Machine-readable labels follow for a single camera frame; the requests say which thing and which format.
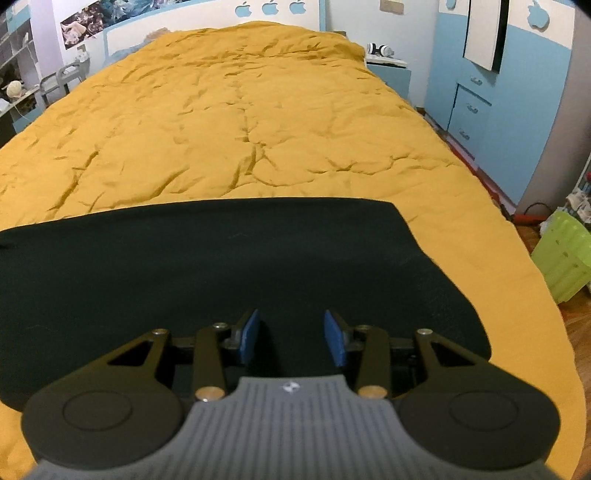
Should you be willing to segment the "orange bed cover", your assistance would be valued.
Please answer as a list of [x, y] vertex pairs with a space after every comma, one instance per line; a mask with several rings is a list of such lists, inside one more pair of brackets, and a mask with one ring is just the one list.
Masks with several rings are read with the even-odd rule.
[[431, 126], [334, 33], [252, 22], [166, 34], [1, 150], [1, 225], [189, 200], [388, 201], [475, 306], [493, 361], [541, 388], [570, 477], [586, 407], [560, 311], [515, 228]]

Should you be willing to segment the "black pants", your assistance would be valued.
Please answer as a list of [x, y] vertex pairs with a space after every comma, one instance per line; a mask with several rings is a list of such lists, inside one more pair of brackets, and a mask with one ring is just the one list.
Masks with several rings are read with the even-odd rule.
[[1, 399], [39, 389], [155, 329], [192, 336], [256, 308], [256, 376], [335, 372], [322, 321], [489, 357], [475, 308], [394, 205], [337, 198], [134, 207], [1, 233]]

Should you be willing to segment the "green plastic basket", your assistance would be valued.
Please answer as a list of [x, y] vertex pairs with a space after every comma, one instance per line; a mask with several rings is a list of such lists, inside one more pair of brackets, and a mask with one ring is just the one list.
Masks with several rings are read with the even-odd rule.
[[557, 304], [569, 301], [590, 283], [590, 232], [557, 210], [531, 254]]

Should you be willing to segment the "anime wall poster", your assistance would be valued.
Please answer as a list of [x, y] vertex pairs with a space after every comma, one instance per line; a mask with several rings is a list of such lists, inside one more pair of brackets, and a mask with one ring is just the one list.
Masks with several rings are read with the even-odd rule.
[[68, 50], [107, 27], [181, 3], [181, 0], [93, 1], [60, 22], [64, 47]]

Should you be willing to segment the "blue bedside table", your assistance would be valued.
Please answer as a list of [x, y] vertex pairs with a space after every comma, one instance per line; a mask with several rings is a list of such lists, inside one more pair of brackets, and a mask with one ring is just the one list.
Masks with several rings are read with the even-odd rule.
[[409, 99], [412, 71], [408, 63], [398, 59], [394, 50], [386, 44], [367, 43], [366, 65], [370, 72], [405, 100]]

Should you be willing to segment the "blue and white wardrobe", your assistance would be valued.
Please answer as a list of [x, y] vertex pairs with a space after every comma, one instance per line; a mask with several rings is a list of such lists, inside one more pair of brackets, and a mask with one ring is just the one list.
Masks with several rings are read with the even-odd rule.
[[523, 212], [560, 205], [590, 153], [590, 18], [575, 1], [442, 1], [429, 117]]

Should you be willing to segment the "white headboard with apple decals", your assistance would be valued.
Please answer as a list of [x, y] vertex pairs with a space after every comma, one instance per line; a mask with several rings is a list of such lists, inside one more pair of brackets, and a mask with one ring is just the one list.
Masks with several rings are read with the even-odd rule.
[[106, 58], [144, 42], [148, 34], [167, 29], [188, 31], [225, 28], [248, 22], [266, 21], [301, 26], [309, 30], [327, 29], [324, 1], [185, 1], [121, 21], [103, 30]]

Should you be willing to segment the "grey metal chair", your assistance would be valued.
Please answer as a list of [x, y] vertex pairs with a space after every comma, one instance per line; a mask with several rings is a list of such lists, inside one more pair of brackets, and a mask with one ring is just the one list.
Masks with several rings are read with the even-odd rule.
[[49, 95], [54, 91], [58, 91], [61, 96], [68, 95], [70, 93], [69, 83], [73, 80], [83, 82], [89, 74], [89, 67], [89, 59], [75, 60], [64, 65], [56, 72], [43, 77], [39, 83], [39, 92], [44, 105], [48, 107], [51, 104]]

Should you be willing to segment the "cluttered desk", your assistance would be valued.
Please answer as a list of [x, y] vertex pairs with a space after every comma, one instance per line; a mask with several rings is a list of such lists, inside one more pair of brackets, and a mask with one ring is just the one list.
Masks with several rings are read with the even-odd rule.
[[40, 68], [29, 1], [16, 1], [1, 14], [1, 146], [44, 110]]

